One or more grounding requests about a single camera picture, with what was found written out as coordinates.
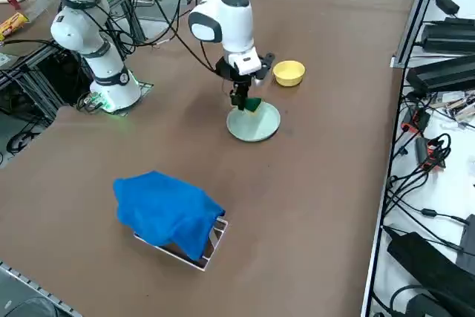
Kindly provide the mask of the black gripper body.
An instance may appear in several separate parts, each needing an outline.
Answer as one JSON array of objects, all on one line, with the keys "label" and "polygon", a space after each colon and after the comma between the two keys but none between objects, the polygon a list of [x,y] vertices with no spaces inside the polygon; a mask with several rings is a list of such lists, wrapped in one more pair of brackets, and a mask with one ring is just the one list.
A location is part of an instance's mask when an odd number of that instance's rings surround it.
[{"label": "black gripper body", "polygon": [[228,63],[225,57],[221,57],[216,62],[216,74],[222,79],[232,82],[234,86],[249,88],[253,80],[264,79],[264,63],[261,62],[257,69],[242,71],[238,64]]}]

